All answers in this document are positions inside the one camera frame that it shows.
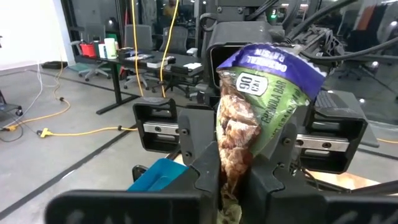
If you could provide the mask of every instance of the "plastic bag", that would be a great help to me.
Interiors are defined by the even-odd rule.
[[[221,223],[239,223],[236,199],[240,178],[296,107],[309,104],[326,74],[293,53],[271,44],[243,47],[223,62],[217,141],[221,158]]]

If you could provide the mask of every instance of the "black desk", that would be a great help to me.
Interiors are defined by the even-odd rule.
[[[145,54],[151,54],[154,55],[155,57],[152,59],[162,59],[163,57],[163,52],[158,52],[158,51],[151,51],[151,52],[144,52]],[[196,57],[192,57],[192,56],[188,56],[188,55],[178,55],[178,54],[167,54],[168,56],[173,56],[176,59],[176,65],[185,65],[188,63],[193,63],[193,62],[199,62],[200,59],[196,58]],[[118,106],[121,106],[125,103],[128,103],[132,100],[135,100],[136,98],[140,97],[137,95],[133,95],[133,96],[129,96],[126,99],[122,100],[122,94],[121,94],[121,90],[120,90],[120,83],[119,83],[119,74],[118,74],[118,67],[117,65],[122,65],[125,67],[130,67],[130,68],[134,68],[135,67],[135,63],[132,61],[131,63],[126,63],[125,61],[120,61],[119,59],[107,59],[107,58],[97,58],[97,57],[86,57],[86,56],[82,56],[85,59],[90,59],[90,60],[96,60],[99,62],[107,62],[108,64],[110,64],[111,66],[111,75],[112,75],[112,81],[113,81],[113,88],[114,88],[114,95],[115,95],[115,99],[116,102],[105,107],[102,108],[100,110],[98,110],[96,112],[96,114],[101,115],[103,113],[106,113],[110,110],[113,110],[115,108],[117,108]],[[146,65],[145,61],[140,61],[138,63],[138,67],[141,69],[145,69],[148,72],[152,72],[152,73],[156,73],[159,74],[160,73],[160,69],[159,68],[148,68]],[[176,76],[176,77],[188,77],[188,78],[193,78],[198,76],[201,72],[203,71],[203,67],[195,69],[194,72],[190,72],[188,75],[186,74],[178,74],[175,72],[171,72],[169,70],[164,70],[164,75],[171,75],[171,76]]]

